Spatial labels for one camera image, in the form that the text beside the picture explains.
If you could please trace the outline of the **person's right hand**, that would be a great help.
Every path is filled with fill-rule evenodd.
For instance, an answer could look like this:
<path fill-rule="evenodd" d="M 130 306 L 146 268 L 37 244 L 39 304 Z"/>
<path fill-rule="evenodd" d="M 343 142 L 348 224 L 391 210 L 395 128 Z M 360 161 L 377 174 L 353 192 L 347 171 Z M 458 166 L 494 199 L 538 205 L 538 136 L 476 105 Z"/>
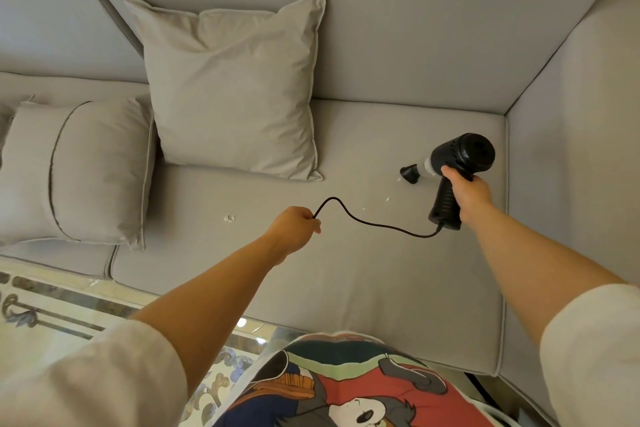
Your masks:
<path fill-rule="evenodd" d="M 484 212 L 494 208 L 488 184 L 477 176 L 472 181 L 449 181 L 460 207 L 461 221 L 475 229 Z"/>

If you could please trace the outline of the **person's left hand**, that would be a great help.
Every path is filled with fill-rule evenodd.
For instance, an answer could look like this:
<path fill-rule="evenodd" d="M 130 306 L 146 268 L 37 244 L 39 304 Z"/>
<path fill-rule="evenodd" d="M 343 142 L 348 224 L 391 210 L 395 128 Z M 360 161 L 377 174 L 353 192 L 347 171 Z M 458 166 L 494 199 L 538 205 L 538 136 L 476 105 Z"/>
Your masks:
<path fill-rule="evenodd" d="M 275 264 L 281 264 L 289 255 L 307 245 L 303 228 L 303 206 L 290 206 L 271 223 L 264 234 Z"/>

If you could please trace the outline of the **black handheld vacuum cleaner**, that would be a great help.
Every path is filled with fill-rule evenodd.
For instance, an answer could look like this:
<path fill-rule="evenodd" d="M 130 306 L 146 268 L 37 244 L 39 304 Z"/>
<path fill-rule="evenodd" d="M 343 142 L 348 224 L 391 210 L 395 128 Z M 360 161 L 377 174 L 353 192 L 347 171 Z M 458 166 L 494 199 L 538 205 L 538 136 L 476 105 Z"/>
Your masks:
<path fill-rule="evenodd" d="M 454 196 L 451 180 L 442 174 L 442 167 L 451 167 L 464 179 L 472 181 L 476 173 L 488 171 L 494 160 L 495 149 L 487 138 L 477 133 L 464 133 L 435 147 L 419 164 L 402 167 L 399 173 L 411 184 L 417 183 L 422 177 L 440 178 L 435 201 L 428 216 L 437 226 L 438 233 L 442 229 L 461 228 L 460 205 Z"/>

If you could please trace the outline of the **person's left forearm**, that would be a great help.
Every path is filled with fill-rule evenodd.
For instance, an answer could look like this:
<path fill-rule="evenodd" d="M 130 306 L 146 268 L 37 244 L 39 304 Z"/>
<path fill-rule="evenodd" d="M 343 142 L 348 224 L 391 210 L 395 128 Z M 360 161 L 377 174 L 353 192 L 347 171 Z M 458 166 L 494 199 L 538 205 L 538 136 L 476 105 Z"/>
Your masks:
<path fill-rule="evenodd" d="M 170 342 L 186 377 L 188 398 L 203 381 L 268 272 L 286 256 L 278 241 L 262 236 L 131 317 Z"/>

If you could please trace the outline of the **person's right forearm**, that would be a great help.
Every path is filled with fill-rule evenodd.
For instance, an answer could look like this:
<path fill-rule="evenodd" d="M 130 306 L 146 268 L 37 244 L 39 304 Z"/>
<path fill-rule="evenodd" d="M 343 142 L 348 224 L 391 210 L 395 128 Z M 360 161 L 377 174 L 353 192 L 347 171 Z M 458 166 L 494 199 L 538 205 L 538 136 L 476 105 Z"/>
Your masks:
<path fill-rule="evenodd" d="M 466 204 L 461 217 L 476 234 L 502 295 L 537 346 L 551 320 L 575 298 L 601 286 L 625 283 L 491 203 Z"/>

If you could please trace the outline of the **grey fabric sofa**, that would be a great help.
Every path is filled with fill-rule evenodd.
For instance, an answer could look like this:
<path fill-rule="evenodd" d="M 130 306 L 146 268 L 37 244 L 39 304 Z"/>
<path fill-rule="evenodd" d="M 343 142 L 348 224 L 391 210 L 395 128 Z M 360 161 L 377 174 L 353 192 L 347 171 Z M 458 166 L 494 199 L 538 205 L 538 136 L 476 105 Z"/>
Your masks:
<path fill-rule="evenodd" d="M 297 0 L 143 1 L 198 14 Z M 0 0 L 0 98 L 144 94 L 143 56 L 125 0 Z M 326 0 L 310 110 L 321 181 L 169 164 L 159 139 L 144 250 L 48 239 L 0 257 L 160 294 L 292 204 L 338 196 L 364 219 L 432 232 L 438 179 L 399 170 L 474 132 L 496 151 L 496 204 L 640 285 L 640 164 L 631 182 L 605 176 L 640 157 L 640 0 Z"/>

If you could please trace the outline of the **square grey throw pillow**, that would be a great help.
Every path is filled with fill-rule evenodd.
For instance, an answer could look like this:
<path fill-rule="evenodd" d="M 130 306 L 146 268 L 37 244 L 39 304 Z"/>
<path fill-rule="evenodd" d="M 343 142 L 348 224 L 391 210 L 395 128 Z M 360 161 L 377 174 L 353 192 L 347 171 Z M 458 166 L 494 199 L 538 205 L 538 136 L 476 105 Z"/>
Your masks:
<path fill-rule="evenodd" d="M 167 163 L 323 180 L 310 100 L 326 0 L 198 14 L 125 4 Z"/>

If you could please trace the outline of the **white cartoon print shirt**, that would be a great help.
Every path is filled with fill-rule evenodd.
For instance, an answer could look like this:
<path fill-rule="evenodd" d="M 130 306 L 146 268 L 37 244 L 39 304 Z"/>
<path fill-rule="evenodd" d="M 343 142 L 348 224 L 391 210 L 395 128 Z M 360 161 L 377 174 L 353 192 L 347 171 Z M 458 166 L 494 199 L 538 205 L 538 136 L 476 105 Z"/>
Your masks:
<path fill-rule="evenodd" d="M 640 288 L 601 286 L 547 326 L 561 427 L 640 427 Z M 170 342 L 128 320 L 0 389 L 0 427 L 176 427 L 189 396 Z M 252 365 L 211 427 L 494 427 L 418 360 L 353 334 L 300 337 Z"/>

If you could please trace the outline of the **grey pillow with dark piping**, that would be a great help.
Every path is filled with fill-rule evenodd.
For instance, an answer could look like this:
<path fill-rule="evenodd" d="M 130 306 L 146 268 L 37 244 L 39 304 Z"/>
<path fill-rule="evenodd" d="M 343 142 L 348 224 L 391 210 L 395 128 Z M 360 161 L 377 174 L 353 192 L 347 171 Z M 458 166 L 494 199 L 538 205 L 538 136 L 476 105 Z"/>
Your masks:
<path fill-rule="evenodd" d="M 144 250 L 156 137 L 147 94 L 23 101 L 0 156 L 0 250 L 48 239 Z"/>

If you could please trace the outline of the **grey cushion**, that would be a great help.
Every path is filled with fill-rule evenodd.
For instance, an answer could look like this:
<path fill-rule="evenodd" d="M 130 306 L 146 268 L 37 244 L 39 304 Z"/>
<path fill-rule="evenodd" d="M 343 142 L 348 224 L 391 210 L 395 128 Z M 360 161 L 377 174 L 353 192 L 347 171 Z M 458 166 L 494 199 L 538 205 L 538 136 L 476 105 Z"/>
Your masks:
<path fill-rule="evenodd" d="M 6 137 L 12 125 L 15 112 L 22 102 L 32 101 L 34 94 L 21 94 L 19 96 L 12 96 L 4 99 L 0 99 L 0 168 L 3 162 L 3 148 L 6 142 Z"/>

